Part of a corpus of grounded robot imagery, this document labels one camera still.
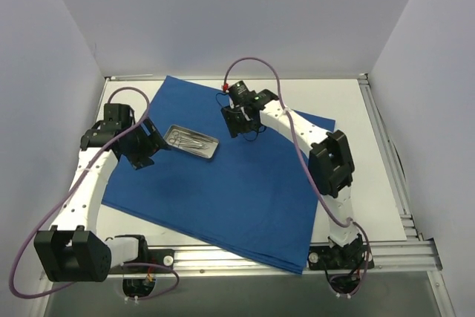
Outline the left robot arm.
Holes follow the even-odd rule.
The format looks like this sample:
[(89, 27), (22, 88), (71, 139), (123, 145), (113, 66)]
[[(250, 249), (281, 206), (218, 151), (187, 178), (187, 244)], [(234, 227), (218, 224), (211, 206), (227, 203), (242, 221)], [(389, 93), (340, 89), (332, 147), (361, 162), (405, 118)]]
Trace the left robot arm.
[(99, 208), (108, 181), (124, 157), (133, 169), (153, 165), (152, 156), (168, 147), (153, 122), (103, 120), (80, 141), (79, 168), (67, 200), (50, 228), (40, 230), (34, 248), (52, 282), (102, 282), (121, 264), (141, 272), (150, 261), (142, 235), (117, 235), (103, 240), (96, 234)]

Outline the steel instrument tray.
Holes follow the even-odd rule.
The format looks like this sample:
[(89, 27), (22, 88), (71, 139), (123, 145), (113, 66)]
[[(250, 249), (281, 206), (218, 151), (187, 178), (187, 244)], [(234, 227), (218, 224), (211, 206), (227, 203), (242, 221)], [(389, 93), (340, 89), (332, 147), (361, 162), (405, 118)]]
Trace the steel instrument tray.
[(173, 149), (205, 160), (213, 158), (220, 143), (217, 138), (179, 125), (171, 125), (164, 139)]

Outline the blue surgical wrap cloth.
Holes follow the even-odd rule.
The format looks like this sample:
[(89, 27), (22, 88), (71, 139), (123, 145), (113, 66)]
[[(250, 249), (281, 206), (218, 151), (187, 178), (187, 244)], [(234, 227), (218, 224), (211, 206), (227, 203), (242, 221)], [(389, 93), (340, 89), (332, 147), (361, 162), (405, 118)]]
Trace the blue surgical wrap cloth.
[(133, 169), (121, 159), (103, 203), (239, 256), (299, 274), (317, 198), (294, 145), (273, 130), (232, 138), (216, 90), (167, 77), (151, 101), (159, 130), (180, 125), (219, 141), (210, 160), (161, 150)]

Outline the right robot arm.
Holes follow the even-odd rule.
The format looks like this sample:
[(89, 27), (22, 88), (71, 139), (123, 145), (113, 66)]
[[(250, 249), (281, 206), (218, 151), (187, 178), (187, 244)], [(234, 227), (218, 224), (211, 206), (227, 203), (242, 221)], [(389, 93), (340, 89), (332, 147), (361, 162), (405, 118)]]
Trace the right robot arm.
[(311, 123), (277, 94), (267, 89), (251, 91), (243, 81), (224, 85), (223, 92), (229, 96), (229, 105), (221, 108), (221, 113), (232, 137), (268, 128), (294, 144), (329, 218), (330, 260), (338, 267), (348, 266), (356, 259), (352, 242), (358, 238), (358, 228), (353, 223), (351, 202), (355, 165), (344, 132), (330, 132)]

